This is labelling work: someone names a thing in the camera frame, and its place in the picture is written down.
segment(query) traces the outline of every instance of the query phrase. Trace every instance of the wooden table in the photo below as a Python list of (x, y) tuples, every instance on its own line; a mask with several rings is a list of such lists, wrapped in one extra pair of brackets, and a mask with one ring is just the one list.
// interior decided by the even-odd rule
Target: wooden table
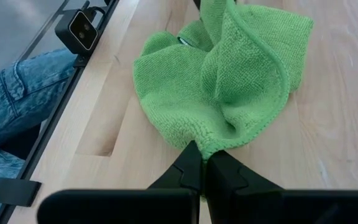
[[(301, 88), (266, 131), (229, 153), (285, 188), (358, 189), (358, 0), (246, 2), (310, 16), (315, 28)], [(142, 111), (132, 64), (150, 34), (177, 34), (195, 19), (192, 0), (119, 2), (32, 174), (37, 198), (9, 223), (36, 223), (40, 202), (58, 190), (143, 189), (170, 166), (180, 151)]]

